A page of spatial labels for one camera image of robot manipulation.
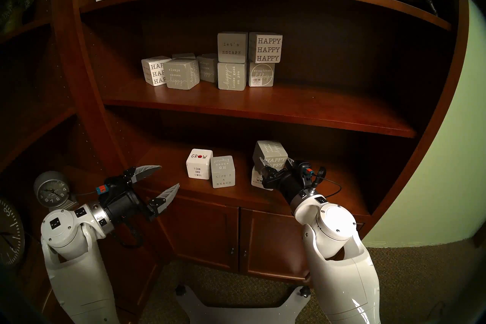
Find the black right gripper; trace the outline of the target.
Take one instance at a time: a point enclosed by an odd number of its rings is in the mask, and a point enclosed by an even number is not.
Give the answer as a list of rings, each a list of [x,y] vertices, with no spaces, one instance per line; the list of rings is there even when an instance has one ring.
[[[311,176],[304,173],[304,161],[287,158],[286,169],[278,171],[272,165],[259,157],[261,163],[260,175],[262,187],[275,187],[288,204],[301,191],[311,187]]]

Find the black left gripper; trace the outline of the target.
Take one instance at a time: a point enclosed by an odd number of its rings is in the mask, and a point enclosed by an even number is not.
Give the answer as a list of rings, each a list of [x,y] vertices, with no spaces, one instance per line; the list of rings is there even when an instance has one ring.
[[[123,172],[123,181],[131,186],[160,169],[160,165],[130,167]],[[180,184],[177,183],[164,190],[149,200],[147,206],[132,189],[96,189],[96,221],[103,232],[112,232],[118,224],[137,213],[148,215],[148,220],[153,221],[171,204],[179,188]]]

